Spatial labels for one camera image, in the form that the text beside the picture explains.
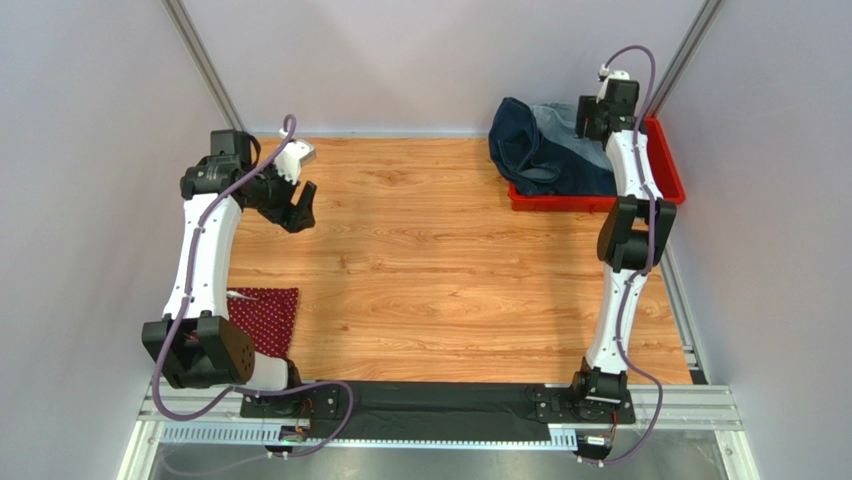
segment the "wooden table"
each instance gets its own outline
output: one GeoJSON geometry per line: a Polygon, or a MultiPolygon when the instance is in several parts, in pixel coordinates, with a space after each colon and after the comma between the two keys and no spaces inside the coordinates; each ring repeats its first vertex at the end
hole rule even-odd
{"type": "MultiPolygon", "coordinates": [[[[483,139],[311,141],[316,227],[291,235],[247,211],[229,279],[301,289],[303,378],[571,381],[601,305],[605,215],[513,212],[483,139]]],[[[630,354],[691,383],[659,270],[630,354]]]]}

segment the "maroon cloth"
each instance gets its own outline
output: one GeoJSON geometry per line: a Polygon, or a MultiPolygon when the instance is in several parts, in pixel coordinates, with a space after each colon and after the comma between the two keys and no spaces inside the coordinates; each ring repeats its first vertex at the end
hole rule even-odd
{"type": "Polygon", "coordinates": [[[231,323],[247,333],[254,349],[268,357],[287,358],[299,306],[298,288],[232,288],[247,297],[228,297],[231,323]]]}

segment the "wooden tabletop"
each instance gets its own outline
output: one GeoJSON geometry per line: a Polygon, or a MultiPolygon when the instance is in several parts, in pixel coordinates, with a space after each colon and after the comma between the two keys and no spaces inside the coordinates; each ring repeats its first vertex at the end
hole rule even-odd
{"type": "MultiPolygon", "coordinates": [[[[301,290],[290,357],[303,378],[571,381],[600,310],[605,215],[513,212],[483,139],[310,141],[316,227],[288,234],[247,210],[229,279],[301,290]]],[[[658,269],[630,355],[691,383],[658,269]]]]}

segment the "white wall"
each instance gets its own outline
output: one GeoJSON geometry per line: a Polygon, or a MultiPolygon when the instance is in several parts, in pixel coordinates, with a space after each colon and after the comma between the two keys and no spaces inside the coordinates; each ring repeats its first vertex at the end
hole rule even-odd
{"type": "Polygon", "coordinates": [[[159,1],[0,6],[0,470],[114,478],[221,115],[159,1]]]}
{"type": "Polygon", "coordinates": [[[661,113],[671,239],[765,479],[850,478],[852,4],[729,1],[661,113]]]}
{"type": "MultiPolygon", "coordinates": [[[[576,102],[631,43],[662,73],[701,0],[186,0],[246,127],[482,134],[504,96],[576,102]]],[[[647,84],[641,53],[619,61],[647,84]]]]}

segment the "red container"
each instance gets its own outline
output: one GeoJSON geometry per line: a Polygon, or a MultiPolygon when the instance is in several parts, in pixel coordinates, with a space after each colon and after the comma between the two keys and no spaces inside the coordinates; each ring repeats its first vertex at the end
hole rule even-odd
{"type": "MultiPolygon", "coordinates": [[[[645,129],[648,134],[648,162],[657,188],[663,193],[663,198],[680,205],[686,200],[686,195],[677,176],[666,136],[663,135],[663,127],[656,118],[646,118],[645,129]]],[[[509,184],[509,198],[512,200],[512,210],[520,212],[609,212],[615,203],[615,197],[527,197],[518,193],[512,184],[509,184]]]]}

